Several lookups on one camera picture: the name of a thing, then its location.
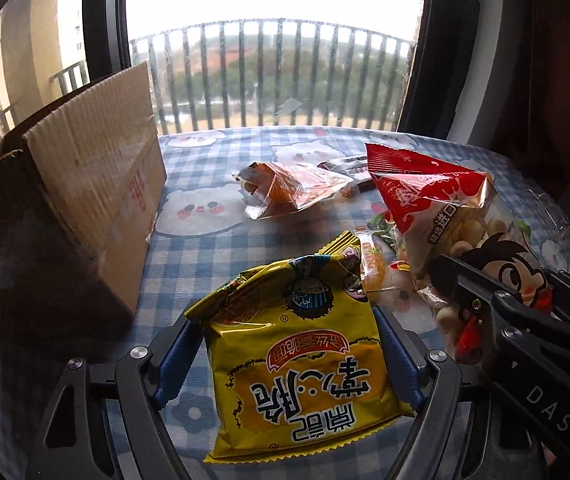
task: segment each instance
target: yellow snack bag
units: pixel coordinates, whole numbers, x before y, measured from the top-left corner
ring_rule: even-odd
[[[206,328],[221,422],[205,462],[263,462],[347,444],[399,402],[361,288],[360,242],[242,272],[185,312]]]

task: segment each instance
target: metal bar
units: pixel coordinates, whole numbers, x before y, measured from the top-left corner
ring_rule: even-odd
[[[398,58],[401,54],[401,42],[396,41],[396,48],[394,49],[394,57],[392,58],[392,66],[389,70],[387,77],[387,91],[385,92],[385,101],[383,101],[383,112],[380,114],[379,130],[385,128],[385,121],[387,120],[387,112],[389,111],[389,102],[392,99],[392,90],[396,82],[396,68],[398,68]]]
[[[245,120],[245,30],[243,21],[238,22],[238,71],[241,92],[241,126],[247,126]]]
[[[281,101],[281,67],[283,65],[283,19],[279,19],[276,32],[276,73],[274,74],[274,126],[279,124],[276,114],[279,112],[279,102]]]
[[[130,41],[132,46],[132,66],[139,64],[139,41]]]
[[[156,99],[156,111],[158,112],[158,119],[161,123],[163,135],[167,135],[167,123],[165,122],[165,110],[163,109],[163,94],[161,94],[161,88],[158,84],[158,65],[156,64],[156,52],[152,38],[147,40],[147,51],[149,52],[149,71],[152,74],[152,88],[154,89],[154,98]]]
[[[203,93],[205,94],[207,129],[213,130],[214,123],[211,120],[211,98],[209,96],[209,75],[207,74],[207,38],[205,38],[205,25],[201,25],[201,72],[203,73]]]
[[[238,23],[238,22],[277,22],[278,20],[281,20],[281,18],[244,18],[242,20],[225,20],[223,23]],[[317,22],[315,20],[304,20],[306,23],[312,23],[313,25],[329,25],[330,27],[346,27],[346,25],[341,25],[340,23],[333,23],[333,22]],[[220,20],[216,21],[216,22],[206,22],[206,23],[192,23],[191,25],[187,25],[185,27],[179,27],[179,28],[170,28],[168,30],[166,30],[165,32],[175,32],[177,30],[183,30],[183,28],[194,28],[194,27],[201,27],[201,25],[205,25],[205,27],[207,27],[208,25],[219,25]],[[370,30],[369,28],[358,28],[357,30],[361,30],[363,32],[365,32],[366,34],[380,34],[379,31],[377,30]],[[136,40],[132,40],[132,41],[146,41],[148,38],[152,38],[153,36],[143,36],[141,38],[137,38]],[[404,40],[403,38],[396,38],[395,36],[388,36],[388,38],[391,38],[392,40],[397,40],[397,41],[402,41],[403,43],[412,43],[410,41]]]
[[[68,82],[65,81],[65,72],[60,72],[60,73],[56,76],[56,79],[59,80],[60,94],[61,94],[61,95],[69,94],[70,91],[68,90]]]
[[[350,87],[351,61],[354,59],[354,43],[356,33],[354,29],[350,32],[350,46],[347,53],[347,63],[345,64],[345,79],[343,79],[343,95],[341,95],[341,109],[338,112],[337,126],[343,126],[343,115],[345,113],[345,102],[347,101],[347,91]]]
[[[9,132],[9,124],[8,124],[8,118],[5,117],[4,111],[1,111],[0,113],[0,121],[3,129],[3,135],[7,135],[7,133]]]
[[[371,51],[371,34],[367,35],[365,40],[365,48],[363,49],[363,64],[361,65],[361,79],[359,81],[359,94],[356,98],[356,110],[351,120],[351,127],[356,128],[359,123],[359,114],[361,113],[361,104],[363,103],[363,90],[365,89],[365,81],[367,80],[367,67],[369,66],[369,53]]]
[[[291,86],[291,96],[294,99],[299,98],[299,66],[300,66],[300,44],[301,44],[301,30],[302,22],[297,20],[296,22],[296,47],[294,49],[294,75]],[[289,124],[296,124],[296,110],[291,113],[291,118],[289,119]]]
[[[223,94],[223,116],[225,127],[229,128],[229,100],[227,98],[227,66],[225,60],[225,24],[220,23],[219,28],[219,51],[220,51],[220,86]]]
[[[263,126],[263,22],[258,22],[258,125]]]
[[[172,44],[169,41],[169,33],[166,32],[165,36],[165,78],[167,79],[167,86],[169,88],[169,96],[172,100],[172,113],[174,114],[174,125],[176,126],[176,133],[182,134],[181,129],[181,114],[178,111],[178,102],[176,100],[176,86],[174,83],[174,60],[172,60]]]
[[[407,64],[409,65],[414,59],[414,48],[416,48],[415,43],[412,43],[409,46],[409,50],[407,51]],[[403,93],[401,94],[398,104],[396,105],[396,110],[394,111],[394,119],[392,120],[392,124],[390,127],[390,131],[396,132],[398,131],[398,124],[401,120],[401,113],[403,111],[403,105],[405,104],[405,92],[407,92],[407,82],[405,82],[405,88],[403,89]]]
[[[194,89],[191,85],[190,42],[187,39],[186,28],[183,29],[183,63],[185,64],[185,87],[187,88],[187,99],[190,102],[191,127],[195,132],[198,132],[199,121],[196,120]]]
[[[312,115],[314,111],[314,93],[316,89],[316,72],[318,71],[318,50],[321,44],[321,26],[316,23],[314,32],[314,48],[312,50],[312,75],[309,83],[309,109],[307,112],[307,124],[312,124]]]
[[[332,100],[332,86],[334,85],[334,69],[336,68],[336,50],[338,49],[338,25],[334,27],[332,46],[329,51],[329,74],[327,75],[327,91],[325,92],[325,114],[323,126],[327,126],[329,120],[329,103]]]
[[[379,98],[380,76],[383,73],[383,65],[385,64],[385,47],[387,46],[387,39],[383,38],[380,42],[379,58],[376,61],[376,70],[374,72],[374,89],[371,94],[371,103],[369,104],[369,114],[367,114],[367,124],[365,128],[371,128],[371,121],[374,119],[374,112],[376,109],[376,101]]]
[[[81,82],[86,85],[89,83],[88,69],[86,67],[85,61],[78,62],[78,69],[81,71]]]
[[[65,70],[65,72],[68,73],[68,76],[70,76],[70,84],[72,85],[73,91],[78,88],[78,85],[76,84],[76,72],[74,72],[75,68],[76,64],[73,64],[69,69]]]

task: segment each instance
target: blue checkered tablecloth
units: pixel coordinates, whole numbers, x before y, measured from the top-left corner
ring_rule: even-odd
[[[213,130],[161,137],[159,141],[167,184],[145,260],[138,310],[128,332],[118,337],[111,337],[107,330],[100,338],[79,336],[71,347],[62,345],[56,351],[54,344],[51,352],[0,337],[0,471],[8,479],[25,474],[41,413],[67,359],[80,354],[108,360],[135,345],[146,345],[176,320],[189,301],[203,297],[241,270],[313,253],[341,231],[365,225],[381,206],[378,192],[370,190],[352,200],[321,203],[295,215],[251,221],[244,215],[239,186],[231,176],[251,162],[318,164],[363,154],[364,142],[379,142],[488,171],[507,206],[531,227],[532,245],[541,261],[570,272],[570,228],[559,230],[558,222],[552,221],[554,215],[537,197],[542,191],[515,171],[508,159],[482,148],[406,134],[313,126]],[[433,320],[416,316],[410,309],[399,320],[421,333],[429,348],[442,347]],[[108,412],[125,478],[138,478],[118,403],[110,402]],[[412,423],[403,419],[354,444],[309,457],[260,465],[204,464],[219,425],[204,346],[181,394],[162,416],[194,479],[380,479]],[[440,478],[449,478],[453,472],[465,419],[465,410],[461,410]]]

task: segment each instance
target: balcony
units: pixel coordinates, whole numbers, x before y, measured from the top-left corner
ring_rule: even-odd
[[[233,20],[130,41],[159,135],[277,124],[395,131],[414,42],[306,20]]]

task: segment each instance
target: red label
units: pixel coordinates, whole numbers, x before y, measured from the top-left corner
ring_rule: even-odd
[[[343,334],[334,330],[308,330],[281,339],[267,352],[267,369],[279,370],[293,358],[311,352],[338,352],[346,354],[350,344]]]
[[[414,214],[432,202],[464,205],[487,181],[484,173],[422,153],[378,144],[366,147],[367,169],[401,233],[411,227]]]
[[[142,179],[140,181],[140,185],[142,186],[143,189],[145,189],[145,185],[143,184]],[[137,182],[136,176],[134,176],[134,178],[132,179],[132,182],[130,183],[130,195],[132,196],[132,198],[134,200],[137,200],[139,202],[140,209],[142,211],[145,211],[145,199],[143,198],[143,193],[140,192],[140,187],[139,187],[139,183]]]

